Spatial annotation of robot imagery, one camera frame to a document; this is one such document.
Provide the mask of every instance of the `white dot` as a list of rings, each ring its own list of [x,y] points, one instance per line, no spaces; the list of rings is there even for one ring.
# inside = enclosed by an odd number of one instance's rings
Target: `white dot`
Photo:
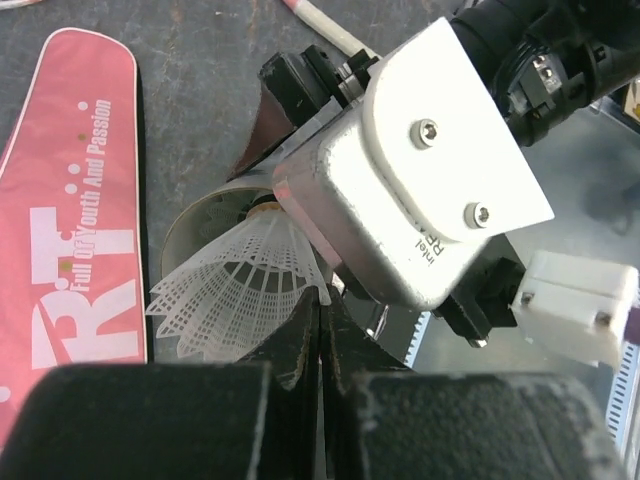
[[[0,387],[0,403],[9,401],[11,398],[11,390],[8,387]]]
[[[54,285],[56,286],[56,290],[66,290],[69,286],[69,280],[66,278],[58,278],[56,279]]]

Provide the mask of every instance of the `pink racket cover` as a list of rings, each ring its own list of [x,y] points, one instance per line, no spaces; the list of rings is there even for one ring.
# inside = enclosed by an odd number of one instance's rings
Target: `pink racket cover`
[[[53,33],[0,161],[0,448],[31,387],[70,362],[143,362],[137,66]]]

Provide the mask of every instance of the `metal camera body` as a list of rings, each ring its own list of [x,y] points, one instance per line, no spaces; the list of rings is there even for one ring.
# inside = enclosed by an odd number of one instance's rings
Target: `metal camera body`
[[[274,193],[347,286],[432,310],[492,236],[553,212],[446,20],[369,73],[276,167]]]

